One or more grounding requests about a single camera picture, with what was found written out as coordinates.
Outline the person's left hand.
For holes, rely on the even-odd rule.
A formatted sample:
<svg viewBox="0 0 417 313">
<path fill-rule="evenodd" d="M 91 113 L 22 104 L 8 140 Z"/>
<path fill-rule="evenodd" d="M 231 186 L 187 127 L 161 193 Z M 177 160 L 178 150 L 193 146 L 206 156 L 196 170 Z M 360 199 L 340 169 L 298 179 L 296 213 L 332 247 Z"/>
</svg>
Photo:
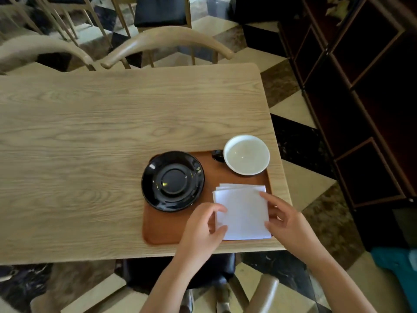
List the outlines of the person's left hand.
<svg viewBox="0 0 417 313">
<path fill-rule="evenodd" d="M 216 212 L 227 212 L 224 205 L 216 203 L 202 203 L 195 208 L 186 223 L 175 257 L 195 266 L 202 265 L 220 243 L 210 243 L 209 220 Z"/>
</svg>

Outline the person's right hand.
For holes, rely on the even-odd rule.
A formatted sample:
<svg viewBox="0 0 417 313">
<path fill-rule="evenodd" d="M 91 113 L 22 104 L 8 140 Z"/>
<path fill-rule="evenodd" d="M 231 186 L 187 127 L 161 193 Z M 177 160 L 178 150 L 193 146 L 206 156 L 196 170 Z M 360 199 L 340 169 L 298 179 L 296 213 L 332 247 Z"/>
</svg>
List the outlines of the person's right hand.
<svg viewBox="0 0 417 313">
<path fill-rule="evenodd" d="M 284 234 L 277 240 L 305 263 L 308 251 L 322 247 L 305 216 L 279 197 L 265 192 L 259 192 L 259 195 L 268 203 L 268 221 L 284 222 Z"/>
</svg>

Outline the white paper napkin stack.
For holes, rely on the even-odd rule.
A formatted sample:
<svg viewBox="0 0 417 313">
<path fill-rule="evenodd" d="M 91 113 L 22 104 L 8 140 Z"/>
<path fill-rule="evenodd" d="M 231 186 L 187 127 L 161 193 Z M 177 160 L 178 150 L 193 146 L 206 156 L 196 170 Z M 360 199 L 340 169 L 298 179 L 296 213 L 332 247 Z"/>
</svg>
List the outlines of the white paper napkin stack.
<svg viewBox="0 0 417 313">
<path fill-rule="evenodd" d="M 217 211 L 215 227 L 227 226 L 225 241 L 264 240 L 272 237 L 264 223 L 268 221 L 268 202 L 259 193 L 265 185 L 220 184 L 213 191 L 213 201 L 226 207 Z"/>
</svg>

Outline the person's left forearm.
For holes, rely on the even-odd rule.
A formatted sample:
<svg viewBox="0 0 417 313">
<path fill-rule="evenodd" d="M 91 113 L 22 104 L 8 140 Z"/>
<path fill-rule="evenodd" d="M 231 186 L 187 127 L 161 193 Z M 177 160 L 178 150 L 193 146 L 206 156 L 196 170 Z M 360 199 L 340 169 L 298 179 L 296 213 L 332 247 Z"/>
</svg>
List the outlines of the person's left forearm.
<svg viewBox="0 0 417 313">
<path fill-rule="evenodd" d="M 193 299 L 187 295 L 187 287 L 210 257 L 207 253 L 176 253 L 139 313 L 193 313 Z"/>
</svg>

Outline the person's right forearm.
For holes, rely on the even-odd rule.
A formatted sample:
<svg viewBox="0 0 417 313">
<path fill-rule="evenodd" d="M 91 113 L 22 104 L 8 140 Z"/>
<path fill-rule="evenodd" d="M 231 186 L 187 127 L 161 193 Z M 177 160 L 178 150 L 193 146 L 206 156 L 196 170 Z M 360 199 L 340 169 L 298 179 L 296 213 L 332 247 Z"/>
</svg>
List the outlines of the person's right forearm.
<svg viewBox="0 0 417 313">
<path fill-rule="evenodd" d="M 305 263 L 321 285 L 333 313 L 377 313 L 352 278 L 324 247 L 308 251 Z"/>
</svg>

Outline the brown wooden tray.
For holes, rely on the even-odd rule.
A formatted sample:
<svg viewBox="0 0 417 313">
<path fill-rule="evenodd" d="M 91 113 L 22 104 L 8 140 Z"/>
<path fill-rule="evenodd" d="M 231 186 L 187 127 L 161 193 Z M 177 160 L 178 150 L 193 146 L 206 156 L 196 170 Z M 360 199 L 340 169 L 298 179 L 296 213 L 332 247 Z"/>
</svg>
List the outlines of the brown wooden tray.
<svg viewBox="0 0 417 313">
<path fill-rule="evenodd" d="M 265 185 L 271 194 L 267 170 L 254 176 L 233 172 L 225 163 L 212 159 L 211 151 L 190 152 L 201 163 L 205 173 L 205 185 L 200 198 L 190 207 L 177 212 L 163 212 L 144 204 L 143 239 L 150 245 L 176 244 L 180 242 L 185 225 L 195 207 L 204 202 L 213 202 L 213 191 L 221 183 Z"/>
</svg>

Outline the black glossy saucer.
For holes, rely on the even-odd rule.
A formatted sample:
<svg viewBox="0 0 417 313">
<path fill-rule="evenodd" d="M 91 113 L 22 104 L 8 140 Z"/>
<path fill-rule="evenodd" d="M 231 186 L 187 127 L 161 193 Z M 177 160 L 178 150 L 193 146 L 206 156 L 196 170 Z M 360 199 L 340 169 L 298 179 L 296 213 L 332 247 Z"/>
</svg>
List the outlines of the black glossy saucer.
<svg viewBox="0 0 417 313">
<path fill-rule="evenodd" d="M 202 163 L 182 151 L 169 151 L 152 157 L 141 179 L 144 200 L 163 212 L 177 212 L 190 207 L 200 198 L 204 185 Z"/>
</svg>

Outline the black cup with white inside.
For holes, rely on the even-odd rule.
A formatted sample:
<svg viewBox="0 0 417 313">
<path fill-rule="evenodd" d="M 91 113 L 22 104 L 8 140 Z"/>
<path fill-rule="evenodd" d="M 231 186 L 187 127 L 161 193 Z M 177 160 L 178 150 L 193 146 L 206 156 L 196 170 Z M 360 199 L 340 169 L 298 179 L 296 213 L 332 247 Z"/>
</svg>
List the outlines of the black cup with white inside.
<svg viewBox="0 0 417 313">
<path fill-rule="evenodd" d="M 270 162 L 268 146 L 253 135 L 234 136 L 226 142 L 223 149 L 212 151 L 211 156 L 243 176 L 262 173 Z"/>
</svg>

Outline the teal cloth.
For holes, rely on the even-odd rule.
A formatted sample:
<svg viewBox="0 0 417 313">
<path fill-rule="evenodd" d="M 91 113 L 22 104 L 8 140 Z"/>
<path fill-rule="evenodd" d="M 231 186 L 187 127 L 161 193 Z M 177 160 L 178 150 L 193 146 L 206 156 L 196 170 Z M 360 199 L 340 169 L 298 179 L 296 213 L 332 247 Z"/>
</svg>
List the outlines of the teal cloth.
<svg viewBox="0 0 417 313">
<path fill-rule="evenodd" d="M 417 249 L 375 247 L 371 255 L 378 267 L 395 274 L 412 313 L 417 313 Z"/>
</svg>

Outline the dark wooden shelf unit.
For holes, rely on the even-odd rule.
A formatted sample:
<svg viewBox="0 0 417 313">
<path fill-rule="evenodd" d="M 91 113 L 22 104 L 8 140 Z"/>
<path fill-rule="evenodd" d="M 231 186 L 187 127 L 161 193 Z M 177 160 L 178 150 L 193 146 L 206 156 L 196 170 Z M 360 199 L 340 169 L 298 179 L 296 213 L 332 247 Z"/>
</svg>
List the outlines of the dark wooden shelf unit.
<svg viewBox="0 0 417 313">
<path fill-rule="evenodd" d="M 281 11 L 365 248 L 417 249 L 417 0 L 289 0 Z"/>
</svg>

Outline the light wooden curved-back chair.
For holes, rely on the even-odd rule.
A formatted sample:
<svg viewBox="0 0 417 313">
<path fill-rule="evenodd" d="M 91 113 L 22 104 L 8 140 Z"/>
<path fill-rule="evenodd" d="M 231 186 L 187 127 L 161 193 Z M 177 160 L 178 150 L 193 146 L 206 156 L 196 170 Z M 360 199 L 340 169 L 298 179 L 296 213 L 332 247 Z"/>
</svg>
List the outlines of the light wooden curved-back chair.
<svg viewBox="0 0 417 313">
<path fill-rule="evenodd" d="M 45 35 L 21 35 L 0 45 L 0 63 L 12 57 L 26 57 L 55 52 L 65 52 L 78 57 L 89 71 L 96 71 L 92 58 L 75 44 Z"/>
<path fill-rule="evenodd" d="M 103 58 L 101 66 L 108 70 L 132 54 L 152 51 L 159 47 L 177 46 L 206 47 L 215 53 L 220 53 L 228 60 L 235 55 L 231 49 L 209 35 L 188 27 L 164 26 L 143 31 L 130 38 Z"/>
</svg>

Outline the wooden chair with black cushion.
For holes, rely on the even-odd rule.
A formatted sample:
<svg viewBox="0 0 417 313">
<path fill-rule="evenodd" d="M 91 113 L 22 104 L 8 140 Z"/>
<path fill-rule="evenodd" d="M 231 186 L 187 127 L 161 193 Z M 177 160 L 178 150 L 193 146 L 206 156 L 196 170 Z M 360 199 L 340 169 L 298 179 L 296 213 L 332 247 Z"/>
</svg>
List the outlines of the wooden chair with black cushion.
<svg viewBox="0 0 417 313">
<path fill-rule="evenodd" d="M 111 0 L 120 23 L 131 38 L 120 5 L 126 4 L 138 31 L 155 27 L 183 26 L 192 28 L 189 0 Z"/>
</svg>

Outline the thin-legged wooden chair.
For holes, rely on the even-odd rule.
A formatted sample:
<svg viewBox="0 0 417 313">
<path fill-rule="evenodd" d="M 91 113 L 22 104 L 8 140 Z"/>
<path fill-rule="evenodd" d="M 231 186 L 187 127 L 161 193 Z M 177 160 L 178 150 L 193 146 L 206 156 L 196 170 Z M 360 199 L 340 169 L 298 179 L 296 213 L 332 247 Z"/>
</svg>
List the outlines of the thin-legged wooden chair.
<svg viewBox="0 0 417 313">
<path fill-rule="evenodd" d="M 83 24 L 97 27 L 111 47 L 107 31 L 95 11 L 99 0 L 0 0 L 0 20 L 8 18 L 18 27 L 23 26 L 40 35 L 49 35 L 55 30 L 63 40 L 79 46 L 79 36 L 71 13 L 81 13 Z"/>
</svg>

